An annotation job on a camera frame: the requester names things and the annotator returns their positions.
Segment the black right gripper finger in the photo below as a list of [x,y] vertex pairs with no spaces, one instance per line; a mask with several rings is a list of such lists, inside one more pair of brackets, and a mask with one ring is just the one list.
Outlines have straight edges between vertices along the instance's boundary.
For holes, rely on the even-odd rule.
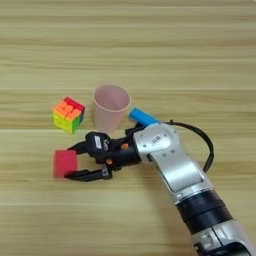
[[102,169],[89,171],[87,169],[75,171],[66,175],[67,179],[80,182],[91,182],[96,180],[108,180],[112,178],[112,171],[108,170],[107,167]]
[[85,141],[79,142],[70,147],[77,155],[85,154],[88,152],[87,143]]

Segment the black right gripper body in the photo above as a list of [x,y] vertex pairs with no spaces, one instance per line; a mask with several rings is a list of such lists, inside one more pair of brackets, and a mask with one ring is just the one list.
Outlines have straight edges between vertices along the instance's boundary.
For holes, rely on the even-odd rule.
[[143,129],[137,123],[133,128],[125,130],[125,137],[112,139],[105,133],[100,133],[102,149],[98,150],[95,161],[98,164],[106,164],[113,170],[120,170],[124,166],[134,165],[141,162],[133,141],[133,135]]

